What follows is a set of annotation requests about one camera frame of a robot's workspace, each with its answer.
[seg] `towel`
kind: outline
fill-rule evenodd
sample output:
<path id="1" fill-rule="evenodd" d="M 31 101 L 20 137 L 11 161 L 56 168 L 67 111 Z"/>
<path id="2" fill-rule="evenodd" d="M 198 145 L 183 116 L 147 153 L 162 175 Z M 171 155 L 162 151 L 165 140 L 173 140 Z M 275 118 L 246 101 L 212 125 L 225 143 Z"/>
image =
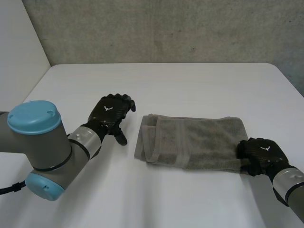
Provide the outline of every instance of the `towel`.
<path id="1" fill-rule="evenodd" d="M 201 119 L 148 115 L 142 118 L 135 158 L 184 169 L 240 173 L 248 159 L 237 159 L 237 144 L 248 140 L 236 117 Z"/>

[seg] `wall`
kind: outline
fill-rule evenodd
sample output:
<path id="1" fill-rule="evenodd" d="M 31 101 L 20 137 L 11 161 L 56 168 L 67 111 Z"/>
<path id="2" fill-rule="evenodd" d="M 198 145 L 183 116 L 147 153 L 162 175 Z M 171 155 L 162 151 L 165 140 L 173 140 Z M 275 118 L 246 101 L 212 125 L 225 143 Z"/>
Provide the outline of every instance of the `wall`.
<path id="1" fill-rule="evenodd" d="M 266 62 L 304 95 L 303 0 L 23 0 L 51 65 Z"/>
<path id="2" fill-rule="evenodd" d="M 21 0 L 0 1 L 0 111 L 22 103 L 50 68 Z"/>

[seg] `light blue cap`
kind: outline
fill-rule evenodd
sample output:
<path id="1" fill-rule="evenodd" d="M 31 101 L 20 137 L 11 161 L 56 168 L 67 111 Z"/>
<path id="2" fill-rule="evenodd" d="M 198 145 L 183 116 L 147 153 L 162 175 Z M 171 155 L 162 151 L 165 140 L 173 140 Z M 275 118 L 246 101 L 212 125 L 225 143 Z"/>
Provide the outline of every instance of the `light blue cap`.
<path id="1" fill-rule="evenodd" d="M 36 135 L 52 131 L 61 123 L 56 106 L 49 101 L 30 101 L 8 114 L 9 127 L 20 134 Z"/>
<path id="2" fill-rule="evenodd" d="M 36 195 L 49 201 L 57 200 L 65 189 L 52 180 L 30 173 L 25 179 L 25 185 Z"/>

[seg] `white table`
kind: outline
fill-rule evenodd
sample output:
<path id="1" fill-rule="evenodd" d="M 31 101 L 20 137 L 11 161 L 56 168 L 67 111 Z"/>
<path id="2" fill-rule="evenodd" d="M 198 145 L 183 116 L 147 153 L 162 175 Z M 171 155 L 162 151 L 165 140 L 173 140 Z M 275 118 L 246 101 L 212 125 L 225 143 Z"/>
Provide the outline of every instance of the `white table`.
<path id="1" fill-rule="evenodd" d="M 87 120 L 104 95 L 136 102 L 113 137 L 55 202 L 27 188 L 0 196 L 4 228 L 283 228 L 303 227 L 278 202 L 265 176 L 152 168 L 135 160 L 142 116 L 240 117 L 250 137 L 275 140 L 304 170 L 304 99 L 270 64 L 88 64 L 52 67 L 27 100 L 56 104 L 67 133 Z M 25 156 L 0 154 L 1 186 L 22 181 Z"/>

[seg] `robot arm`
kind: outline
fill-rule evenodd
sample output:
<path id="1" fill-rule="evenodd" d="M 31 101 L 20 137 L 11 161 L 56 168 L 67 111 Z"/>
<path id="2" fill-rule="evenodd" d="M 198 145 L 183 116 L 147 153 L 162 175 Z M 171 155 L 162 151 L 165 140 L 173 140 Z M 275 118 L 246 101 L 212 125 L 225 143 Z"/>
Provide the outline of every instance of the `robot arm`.
<path id="1" fill-rule="evenodd" d="M 238 158 L 248 158 L 243 167 L 251 176 L 267 175 L 276 198 L 289 206 L 304 223 L 304 173 L 289 165 L 281 148 L 272 140 L 249 139 L 237 146 Z"/>
<path id="2" fill-rule="evenodd" d="M 119 124 L 130 109 L 135 111 L 135 103 L 127 95 L 103 97 L 88 122 L 67 137 L 54 104 L 23 103 L 9 113 L 0 113 L 0 152 L 26 154 L 33 166 L 26 186 L 42 198 L 57 200 L 99 153 L 107 134 L 121 145 L 127 144 Z"/>

